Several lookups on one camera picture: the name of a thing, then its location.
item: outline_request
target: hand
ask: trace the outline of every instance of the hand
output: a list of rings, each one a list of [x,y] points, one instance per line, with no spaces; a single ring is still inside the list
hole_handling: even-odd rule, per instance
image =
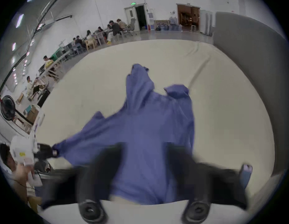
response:
[[[22,163],[18,163],[14,172],[14,179],[18,182],[26,183],[29,172],[34,174],[33,166],[24,166]]]

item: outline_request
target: black fan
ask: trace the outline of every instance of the black fan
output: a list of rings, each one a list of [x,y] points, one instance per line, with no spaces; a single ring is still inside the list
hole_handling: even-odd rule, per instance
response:
[[[13,98],[9,95],[6,95],[2,98],[0,101],[0,110],[3,115],[3,117],[6,120],[13,120],[15,117],[15,113],[19,114],[25,121],[33,125],[33,122],[29,121],[23,114],[21,114],[18,110],[16,110],[15,102]]]

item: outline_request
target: ceiling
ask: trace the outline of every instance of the ceiling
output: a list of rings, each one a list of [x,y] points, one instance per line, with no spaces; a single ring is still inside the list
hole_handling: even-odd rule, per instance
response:
[[[72,1],[73,0],[57,0],[50,9],[53,16],[56,18],[57,15]],[[26,54],[27,50],[29,50],[30,54],[25,59],[28,60],[27,64],[30,63],[30,59],[35,50],[37,42],[42,36],[41,34],[36,35],[34,37],[35,43],[30,47],[29,45],[33,33],[39,24],[39,20],[42,17],[42,11],[45,8],[46,11],[49,8],[47,5],[51,5],[53,2],[54,0],[32,0],[31,2],[26,2],[15,14],[10,24],[6,28],[6,31],[0,41],[0,87],[2,86],[8,74],[12,71],[12,68],[15,66],[17,61],[19,61],[19,59]],[[21,14],[24,14],[21,25],[16,28],[17,20]],[[51,13],[49,12],[45,17],[51,19]],[[14,51],[12,51],[13,43],[16,43],[16,49]],[[17,68],[15,71],[17,76],[22,75],[23,73],[22,63],[20,63],[21,67]],[[8,85],[8,88],[13,91],[15,85],[14,83],[9,82],[10,80],[13,80],[13,77],[9,77],[8,80],[6,80],[6,84]]]

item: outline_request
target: grey floor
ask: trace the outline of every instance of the grey floor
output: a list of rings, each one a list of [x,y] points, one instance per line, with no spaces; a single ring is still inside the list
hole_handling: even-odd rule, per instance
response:
[[[133,36],[127,35],[126,37],[122,38],[120,35],[118,37],[115,37],[114,40],[112,41],[112,45],[118,45],[118,44],[126,43],[126,42],[155,40],[155,39],[178,39],[178,40],[189,40],[189,41],[205,42],[205,43],[213,44],[213,39],[211,36],[203,35],[200,32],[144,30],[140,32],[134,32]],[[103,44],[101,46],[96,47],[95,49],[89,49],[87,52],[77,55],[76,57],[73,57],[72,59],[64,62],[63,68],[64,68],[65,73],[61,74],[60,78],[62,78],[72,67],[74,67],[87,54],[106,48],[108,46],[109,45]]]

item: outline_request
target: cable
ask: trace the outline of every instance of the cable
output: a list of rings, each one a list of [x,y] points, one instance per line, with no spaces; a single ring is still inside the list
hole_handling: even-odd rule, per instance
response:
[[[102,23],[102,27],[104,27],[96,0],[94,0],[94,3],[96,4],[97,10],[98,10],[98,14],[99,14],[99,17],[100,17],[100,20],[101,20],[101,23]]]
[[[27,187],[27,186],[24,186],[24,185],[22,185],[20,182],[18,182],[17,180],[15,180],[15,179],[12,179],[12,178],[8,178],[9,180],[13,180],[13,181],[15,181],[15,182],[17,182],[17,183],[19,183],[19,185],[21,185],[22,187],[24,187],[24,188],[27,188],[27,189],[33,189],[33,190],[35,190],[34,188],[31,188],[31,187]]]

